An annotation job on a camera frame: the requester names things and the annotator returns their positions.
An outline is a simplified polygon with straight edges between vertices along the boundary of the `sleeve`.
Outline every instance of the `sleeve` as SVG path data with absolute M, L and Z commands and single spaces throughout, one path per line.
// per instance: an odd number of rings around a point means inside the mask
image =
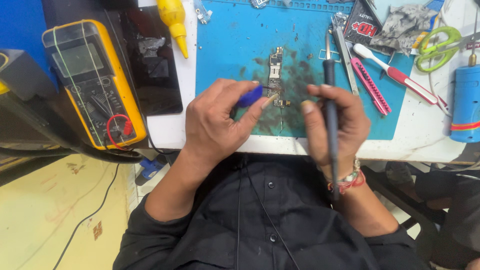
M 394 233 L 367 237 L 365 241 L 382 270 L 430 269 L 415 254 L 415 242 L 403 227 Z
M 157 269 L 187 231 L 191 214 L 172 221 L 157 221 L 145 210 L 147 197 L 130 215 L 113 270 Z

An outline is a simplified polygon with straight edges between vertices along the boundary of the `yellow glue bottle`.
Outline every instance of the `yellow glue bottle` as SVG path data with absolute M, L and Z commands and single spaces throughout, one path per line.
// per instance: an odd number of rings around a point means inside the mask
M 188 58 L 187 51 L 187 30 L 185 30 L 185 10 L 180 0 L 156 0 L 160 19 L 168 26 L 172 38 L 177 44 L 185 58 Z

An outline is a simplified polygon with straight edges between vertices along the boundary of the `fingernail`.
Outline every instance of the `fingernail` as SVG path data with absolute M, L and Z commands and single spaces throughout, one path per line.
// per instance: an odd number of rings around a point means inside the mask
M 265 101 L 262 104 L 262 110 L 264 110 L 270 103 L 272 103 L 276 98 L 278 97 L 278 94 L 273 94 L 267 101 Z
M 309 114 L 313 111 L 313 106 L 315 105 L 315 103 L 311 100 L 306 100 L 304 102 L 301 103 L 301 108 L 303 110 L 303 113 L 304 114 Z

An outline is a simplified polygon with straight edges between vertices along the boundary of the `white toothbrush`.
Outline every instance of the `white toothbrush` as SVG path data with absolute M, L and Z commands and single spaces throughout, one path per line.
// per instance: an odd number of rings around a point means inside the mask
M 385 70 L 385 72 L 387 73 L 387 75 L 390 78 L 394 79 L 399 84 L 402 84 L 402 85 L 408 87 L 410 90 L 415 92 L 417 95 L 419 95 L 422 99 L 424 99 L 428 103 L 430 103 L 432 105 L 438 103 L 437 97 L 434 96 L 432 93 L 430 93 L 430 91 L 423 88 L 418 83 L 414 82 L 412 79 L 410 79 L 410 77 L 405 75 L 403 72 L 399 71 L 398 69 L 396 69 L 394 67 L 391 67 L 391 66 L 385 64 L 380 59 L 376 58 L 373 55 L 372 51 L 370 51 L 368 48 L 366 48 L 362 44 L 359 44 L 359 43 L 355 44 L 355 46 L 353 46 L 353 50 L 357 54 L 359 54 L 361 57 L 369 58 L 369 59 L 372 59 L 373 61 L 375 61 L 375 63 L 379 64 Z

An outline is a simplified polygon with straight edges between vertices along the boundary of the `yellow floor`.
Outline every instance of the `yellow floor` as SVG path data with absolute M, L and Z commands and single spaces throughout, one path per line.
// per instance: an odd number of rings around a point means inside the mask
M 70 155 L 0 187 L 0 268 L 51 270 L 77 223 L 102 203 L 115 167 Z M 111 269 L 127 228 L 131 169 L 120 165 L 105 205 L 78 228 L 59 270 Z

